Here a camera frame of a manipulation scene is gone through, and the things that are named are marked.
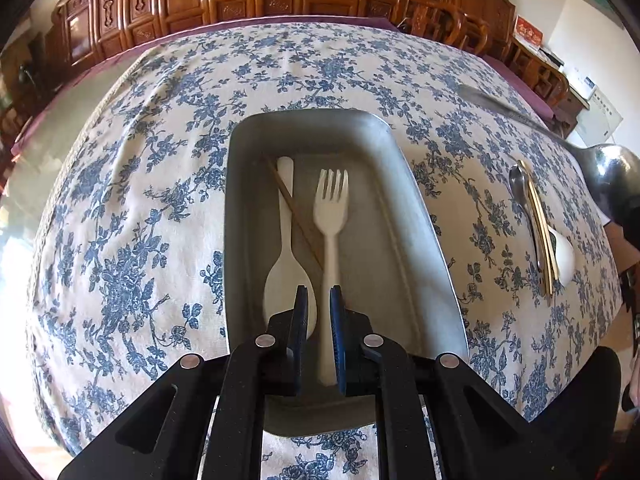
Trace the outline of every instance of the white fork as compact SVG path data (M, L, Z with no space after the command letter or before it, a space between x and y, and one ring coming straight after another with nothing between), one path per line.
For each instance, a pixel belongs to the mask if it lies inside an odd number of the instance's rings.
M318 355L318 377L322 384L332 386L335 377L334 338L331 329L329 293L332 286L339 284L338 233L347 219L349 199L349 175L344 170L342 189L340 171L321 170L314 202L314 222L324 235L324 275L322 277L322 303L318 310L320 350Z

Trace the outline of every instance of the tiled floor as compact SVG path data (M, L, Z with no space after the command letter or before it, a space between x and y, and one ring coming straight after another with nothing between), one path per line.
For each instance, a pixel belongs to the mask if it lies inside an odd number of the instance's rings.
M7 328L0 336L0 401L14 438L45 480L57 478L70 456L44 433L33 410L24 331L33 242L66 154L98 102L132 62L81 81L56 101L0 198L0 316Z

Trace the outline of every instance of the fork handle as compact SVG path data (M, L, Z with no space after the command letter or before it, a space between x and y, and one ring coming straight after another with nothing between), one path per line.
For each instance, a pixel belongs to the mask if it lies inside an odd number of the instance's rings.
M331 328L330 291L338 282L338 237L324 237L324 274L322 276L322 309L318 312L320 326L320 352L318 377L325 386L337 384L335 377L334 335Z

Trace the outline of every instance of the brown chopstick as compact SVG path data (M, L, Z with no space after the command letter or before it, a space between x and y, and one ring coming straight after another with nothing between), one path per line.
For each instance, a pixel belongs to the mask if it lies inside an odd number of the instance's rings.
M313 236L311 234L311 230L309 229L306 222L303 220L302 215L300 214L300 211L298 209L298 206L294 202L293 197L289 194L289 190L287 189L287 186L284 184L284 182L280 178L280 174L278 173L278 170L274 166L271 159L265 156L264 160L267 163L267 167L271 171L271 174L273 175L273 179L276 181L276 184L278 185L278 189L280 190L280 193L282 194L284 201L287 203L287 206L289 206L289 209L291 210L291 215L293 216L294 222L297 224L298 227L300 227L300 230L302 231L302 236L305 239L306 244L309 246L309 249L311 250L311 253L313 254L314 258L316 259L316 262L318 262L320 269L324 270L322 269L322 252L312 242Z

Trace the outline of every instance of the blue flower pattern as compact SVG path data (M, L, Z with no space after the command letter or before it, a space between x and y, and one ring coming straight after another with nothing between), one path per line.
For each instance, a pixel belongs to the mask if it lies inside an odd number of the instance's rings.
M180 355L228 352L230 134L251 114L313 107L360 108L390 124L449 266L470 366L525 418L538 415L616 315L616 271L567 153L462 100L461 82L532 114L482 60L386 30L258 25L146 52L79 141L43 218L29 330L52 437L77 454ZM519 157L534 169L550 224L576 252L572 283L556 283L550 303L508 188ZM374 426L265 434L263 447L268 480L377 476Z

